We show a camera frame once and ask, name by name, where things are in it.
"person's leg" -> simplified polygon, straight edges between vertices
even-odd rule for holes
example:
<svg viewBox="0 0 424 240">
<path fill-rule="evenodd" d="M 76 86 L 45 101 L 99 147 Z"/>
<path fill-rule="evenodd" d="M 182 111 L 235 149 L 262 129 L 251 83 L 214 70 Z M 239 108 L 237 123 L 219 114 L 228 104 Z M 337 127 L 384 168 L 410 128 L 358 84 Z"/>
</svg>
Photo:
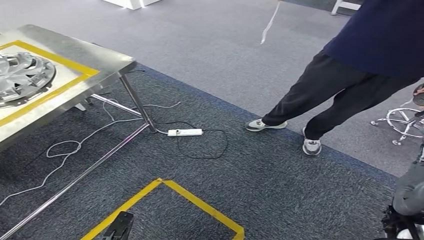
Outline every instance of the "person's leg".
<svg viewBox="0 0 424 240">
<path fill-rule="evenodd" d="M 365 75 L 365 72 L 320 52 L 289 92 L 262 118 L 262 121 L 269 126 L 284 123 L 315 108 L 341 90 L 359 83 Z"/>
<path fill-rule="evenodd" d="M 339 92 L 333 105 L 312 118 L 304 129 L 305 138 L 319 140 L 325 133 L 357 113 L 370 109 L 397 91 L 420 79 L 397 79 L 368 74 L 360 83 Z"/>
</svg>

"yellow tape outline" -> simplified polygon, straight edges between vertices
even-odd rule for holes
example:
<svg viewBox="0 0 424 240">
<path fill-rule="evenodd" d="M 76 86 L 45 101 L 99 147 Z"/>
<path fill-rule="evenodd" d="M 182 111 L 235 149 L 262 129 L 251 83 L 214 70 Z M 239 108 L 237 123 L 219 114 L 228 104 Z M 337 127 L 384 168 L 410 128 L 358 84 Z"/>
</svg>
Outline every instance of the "yellow tape outline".
<svg viewBox="0 0 424 240">
<path fill-rule="evenodd" d="M 42 56 L 46 59 L 50 59 L 54 62 L 62 64 L 62 65 L 66 66 L 70 69 L 73 69 L 73 70 L 80 72 L 81 75 L 78 76 L 77 78 L 73 79 L 72 81 L 68 82 L 67 84 L 61 86 L 60 88 L 50 92 L 46 96 L 43 96 L 43 97 L 41 97 L 40 99 L 38 99 L 34 102 L 28 103 L 25 107 L 23 107 L 23 108 L 19 109 L 18 111 L 0 119 L 0 127 L 10 123 L 11 121 L 21 117 L 24 114 L 29 113 L 31 110 L 38 107 L 39 105 L 49 101 L 50 99 L 62 94 L 66 90 L 75 86 L 76 84 L 78 84 L 78 83 L 80 83 L 84 80 L 87 80 L 87 79 L 91 78 L 92 76 L 99 73 L 99 71 L 96 70 L 96 69 L 93 69 L 93 68 L 90 68 L 88 66 L 79 64 L 77 62 L 74 62 L 74 61 L 69 60 L 67 58 L 53 54 L 51 52 L 48 52 L 46 50 L 43 50 L 41 48 L 38 48 L 36 46 L 33 46 L 31 44 L 28 44 L 28 43 L 20 41 L 20 40 L 9 42 L 7 44 L 1 45 L 0 50 L 6 49 L 6 48 L 9 48 L 9 47 L 12 47 L 12 46 L 20 47 L 22 49 L 28 50 L 29 52 L 33 52 L 37 55 L 40 55 L 40 56 Z"/>
<path fill-rule="evenodd" d="M 96 227 L 94 227 L 90 232 L 88 232 L 84 237 L 81 238 L 81 240 L 92 240 L 97 235 L 99 235 L 104 229 L 106 229 L 118 216 L 118 214 L 121 211 L 127 211 L 130 209 L 133 205 L 135 205 L 138 201 L 140 201 L 144 196 L 146 196 L 148 193 L 153 191 L 157 186 L 160 184 L 165 184 L 175 192 L 179 193 L 181 196 L 192 202 L 194 205 L 199 207 L 201 210 L 205 211 L 218 221 L 220 221 L 222 224 L 230 228 L 235 232 L 235 236 L 232 240 L 244 240 L 245 239 L 245 229 L 235 223 L 233 220 L 225 216 L 224 214 L 217 211 L 215 208 L 208 205 L 206 202 L 201 200 L 200 198 L 193 195 L 191 192 L 187 191 L 182 186 L 178 185 L 176 182 L 172 180 L 162 180 L 161 178 L 158 178 L 151 183 L 149 183 L 145 188 L 143 188 L 141 191 L 139 191 L 137 194 L 135 194 L 133 197 L 131 197 L 128 201 L 126 201 L 124 204 L 122 204 L 118 209 L 116 209 L 111 215 L 109 215 L 106 219 L 104 219 L 101 223 L 99 223 Z"/>
</svg>

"gray carpet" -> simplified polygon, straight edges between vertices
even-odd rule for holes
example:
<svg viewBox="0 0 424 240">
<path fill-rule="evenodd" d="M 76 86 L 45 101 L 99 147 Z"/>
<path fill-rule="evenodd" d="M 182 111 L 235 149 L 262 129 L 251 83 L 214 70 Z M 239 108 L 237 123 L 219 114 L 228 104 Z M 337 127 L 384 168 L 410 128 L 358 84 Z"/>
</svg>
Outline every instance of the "gray carpet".
<svg viewBox="0 0 424 240">
<path fill-rule="evenodd" d="M 259 45 L 276 0 L 161 0 L 131 11 L 102 0 L 0 1 L 0 32 L 35 24 L 95 42 L 257 115 L 267 113 L 302 74 L 313 55 L 349 17 L 331 16 L 335 0 L 283 2 Z M 330 147 L 400 176 L 419 142 L 369 122 L 410 99 L 407 89 L 327 134 Z M 300 132 L 329 102 L 290 122 Z"/>
<path fill-rule="evenodd" d="M 220 129 L 228 150 L 219 159 L 182 155 L 176 139 L 143 132 L 134 141 L 56 203 L 31 221 L 14 240 L 77 240 L 156 178 L 171 179 L 244 227 L 247 240 L 371 240 L 380 235 L 381 210 L 390 203 L 395 177 L 357 159 L 324 147 L 318 157 L 305 156 L 302 136 L 289 129 L 252 133 L 243 123 L 255 115 L 142 67 L 129 80 L 158 122 L 187 121 L 203 129 Z M 118 84 L 108 98 L 131 106 Z M 51 144 L 81 140 L 109 123 L 101 103 L 87 112 L 71 109 L 51 124 L 0 153 L 0 199 L 39 184 L 60 164 L 44 157 Z M 127 115 L 108 108 L 118 119 Z M 65 186 L 122 140 L 141 122 L 117 123 L 88 140 L 42 190 L 14 197 L 0 206 L 0 234 Z M 161 130 L 182 123 L 159 124 Z M 190 156 L 213 157 L 226 144 L 220 132 L 180 140 Z M 54 152 L 72 151 L 75 146 Z M 161 186 L 130 212 L 136 215 L 131 240 L 228 240 L 234 233 L 187 200 Z"/>
</svg>

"white power strip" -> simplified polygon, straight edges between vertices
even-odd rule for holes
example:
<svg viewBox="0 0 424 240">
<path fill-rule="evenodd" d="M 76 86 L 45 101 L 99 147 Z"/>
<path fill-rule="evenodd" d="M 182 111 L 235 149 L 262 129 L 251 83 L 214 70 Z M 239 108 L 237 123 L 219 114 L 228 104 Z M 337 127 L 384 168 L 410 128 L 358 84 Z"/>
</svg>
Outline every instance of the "white power strip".
<svg viewBox="0 0 424 240">
<path fill-rule="evenodd" d="M 182 136 L 201 136 L 203 131 L 201 129 L 175 129 L 169 130 L 169 137 L 182 137 Z"/>
</svg>

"white cord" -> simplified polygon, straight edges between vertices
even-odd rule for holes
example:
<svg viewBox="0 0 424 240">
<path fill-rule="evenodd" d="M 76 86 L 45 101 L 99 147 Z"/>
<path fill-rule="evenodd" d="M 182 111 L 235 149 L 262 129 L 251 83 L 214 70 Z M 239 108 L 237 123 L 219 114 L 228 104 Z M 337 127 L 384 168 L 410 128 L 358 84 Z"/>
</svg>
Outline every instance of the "white cord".
<svg viewBox="0 0 424 240">
<path fill-rule="evenodd" d="M 400 107 L 403 107 L 403 106 L 405 106 L 407 104 L 412 103 L 413 100 L 414 100 L 414 98 L 411 98 L 411 100 L 409 100 L 409 101 L 405 102 L 404 104 L 400 105 Z"/>
<path fill-rule="evenodd" d="M 278 8 L 280 7 L 280 2 L 281 2 L 281 0 L 277 0 L 277 1 L 278 1 L 278 3 L 277 3 L 277 7 L 275 8 L 274 15 L 272 15 L 271 20 L 270 20 L 270 21 L 269 21 L 269 23 L 268 23 L 268 26 L 266 26 L 265 30 L 263 30 L 263 32 L 262 32 L 262 40 L 260 41 L 260 44 L 264 44 L 264 43 L 265 43 L 265 40 L 267 39 L 267 33 L 268 33 L 268 30 L 269 30 L 269 29 L 271 28 L 271 26 L 273 25 L 274 18 L 275 18 L 275 17 L 276 17 L 276 15 L 277 15 Z"/>
<path fill-rule="evenodd" d="M 168 135 L 168 133 L 166 133 L 166 132 L 163 132 L 163 131 L 161 131 L 161 130 L 159 130 L 159 129 L 157 129 L 157 128 L 156 128 L 156 131 L 157 131 L 158 133 L 161 133 L 161 134 L 165 134 L 165 135 Z"/>
<path fill-rule="evenodd" d="M 118 103 L 118 101 L 117 101 L 117 100 L 115 100 L 115 99 L 109 99 L 109 100 L 111 100 L 111 101 L 114 101 L 114 102 Z M 172 105 L 172 106 L 159 106 L 159 105 L 153 105 L 153 104 L 144 105 L 144 106 L 151 106 L 151 107 L 158 107 L 158 108 L 163 108 L 163 109 L 169 109 L 169 108 L 173 108 L 173 107 L 175 107 L 175 106 L 178 106 L 180 103 L 181 103 L 181 102 L 179 101 L 177 104 Z M 62 164 L 61 164 L 60 166 L 58 166 L 57 168 L 55 168 L 53 171 L 51 171 L 51 172 L 50 172 L 50 173 L 49 173 L 49 174 L 48 174 L 48 175 L 44 178 L 44 180 L 42 181 L 42 184 L 41 184 L 41 185 L 36 186 L 36 187 L 29 188 L 29 189 L 26 189 L 26 190 L 23 190 L 23 191 L 20 191 L 20 192 L 17 192 L 17 193 L 10 194 L 10 195 L 9 195 L 9 196 L 7 196 L 6 198 L 4 198 L 4 199 L 3 199 L 3 201 L 1 201 L 1 202 L 0 202 L 0 206 L 1 206 L 1 205 L 3 205 L 3 204 L 4 204 L 4 203 L 5 203 L 5 202 L 9 199 L 9 198 L 11 198 L 11 197 L 13 197 L 13 196 L 17 196 L 17 195 L 20 195 L 20 194 L 23 194 L 23 193 L 26 193 L 26 192 L 29 192 L 29 191 L 32 191 L 32 190 L 37 190 L 37 189 L 40 189 L 40 188 L 44 187 L 44 186 L 45 186 L 45 184 L 46 184 L 46 182 L 47 182 L 47 180 L 49 179 L 49 177 L 50 177 L 52 174 L 54 174 L 57 170 L 61 169 L 61 168 L 65 165 L 65 163 L 66 163 L 66 161 L 68 160 L 68 158 L 69 158 L 70 156 L 72 156 L 72 155 L 76 154 L 76 153 L 77 153 L 77 152 L 78 152 L 78 151 L 82 148 L 83 143 L 84 143 L 85 141 L 87 141 L 89 138 L 91 138 L 93 135 L 95 135 L 96 133 L 98 133 L 98 132 L 100 132 L 101 130 L 103 130 L 103 129 L 107 128 L 107 127 L 110 127 L 110 126 L 112 126 L 112 125 L 114 125 L 114 124 L 116 124 L 116 123 L 123 123 L 123 122 L 131 122 L 131 121 L 143 120 L 143 118 L 134 118 L 134 119 L 127 119 L 127 120 L 115 120 L 115 118 L 111 115 L 111 113 L 110 113 L 108 110 L 106 110 L 105 104 L 106 104 L 106 102 L 103 102 L 103 109 L 104 109 L 104 111 L 107 113 L 107 115 L 110 117 L 110 119 L 112 120 L 112 122 L 111 122 L 111 123 L 109 123 L 109 124 L 107 124 L 107 125 L 105 125 L 105 126 L 102 126 L 101 128 L 99 128 L 99 129 L 95 130 L 95 131 L 94 131 L 94 132 L 92 132 L 90 135 L 88 135 L 86 138 L 84 138 L 81 142 L 78 142 L 78 141 L 75 141 L 75 140 L 67 140 L 67 141 L 62 141 L 62 142 L 56 143 L 56 144 L 52 145 L 51 147 L 49 147 L 49 148 L 47 149 L 47 152 L 45 153 L 45 156 L 46 156 L 47 158 L 49 158 L 49 159 L 51 159 L 51 158 L 55 158 L 55 157 L 65 156 L 65 158 L 64 158 L 64 159 L 63 159 L 63 161 L 62 161 Z M 160 130 L 158 130 L 158 129 L 156 129 L 156 130 L 157 130 L 159 133 L 161 133 L 161 134 L 166 134 L 166 135 L 168 135 L 166 132 L 160 131 Z M 61 154 L 56 154 L 56 155 L 50 155 L 50 151 L 51 151 L 54 147 L 59 146 L 59 145 L 62 145 L 62 144 L 65 144 L 65 143 L 75 143 L 75 144 L 77 144 L 76 149 L 75 149 L 74 151 L 72 151 L 72 152 L 68 152 L 68 153 L 61 153 Z"/>
<path fill-rule="evenodd" d="M 172 105 L 172 106 L 159 106 L 159 105 L 154 105 L 154 104 L 147 104 L 147 105 L 143 105 L 145 107 L 158 107 L 158 108 L 162 108 L 162 109 L 171 109 L 173 107 L 178 106 L 179 104 L 181 104 L 181 102 L 177 102 L 176 104 Z"/>
</svg>

